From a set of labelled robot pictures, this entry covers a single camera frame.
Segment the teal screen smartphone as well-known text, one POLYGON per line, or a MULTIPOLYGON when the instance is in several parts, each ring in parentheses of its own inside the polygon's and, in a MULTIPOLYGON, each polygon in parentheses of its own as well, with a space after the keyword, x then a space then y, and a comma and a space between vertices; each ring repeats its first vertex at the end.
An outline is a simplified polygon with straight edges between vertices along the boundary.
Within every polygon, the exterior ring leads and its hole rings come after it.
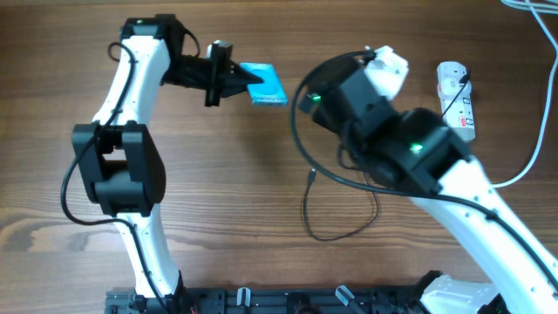
POLYGON ((240 63, 240 67, 263 80, 248 85, 248 94, 255 106, 286 106, 288 96, 272 64, 240 63))

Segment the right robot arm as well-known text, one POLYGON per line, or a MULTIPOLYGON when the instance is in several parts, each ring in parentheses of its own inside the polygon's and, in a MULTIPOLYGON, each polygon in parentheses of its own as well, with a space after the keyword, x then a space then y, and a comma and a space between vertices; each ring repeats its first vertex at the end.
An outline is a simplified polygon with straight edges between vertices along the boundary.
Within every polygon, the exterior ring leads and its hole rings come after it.
POLYGON ((432 276, 418 291, 422 311, 556 312, 556 258, 498 194, 469 146, 436 112, 391 105, 407 72, 398 56, 349 52, 313 69, 291 108, 338 136, 371 176, 370 191, 409 198, 487 275, 486 283, 432 276))

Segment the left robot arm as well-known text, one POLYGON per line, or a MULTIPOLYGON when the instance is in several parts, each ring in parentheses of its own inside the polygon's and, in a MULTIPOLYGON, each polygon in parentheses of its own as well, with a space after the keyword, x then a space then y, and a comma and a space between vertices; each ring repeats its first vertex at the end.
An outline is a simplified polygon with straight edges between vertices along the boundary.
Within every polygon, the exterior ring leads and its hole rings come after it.
POLYGON ((185 55, 185 37, 192 33, 173 14, 130 17, 120 29, 121 49, 114 80, 104 104, 89 124, 77 124, 71 135, 75 158, 63 179, 60 202, 66 217, 79 225, 68 206, 67 192, 78 170, 90 202, 120 232, 133 266, 136 284, 130 297, 107 311, 193 313, 178 266, 170 255, 162 228, 160 204, 167 177, 149 133, 156 95, 163 85, 202 90, 206 107, 246 92, 262 78, 231 58, 233 46, 215 41, 208 55, 185 55))

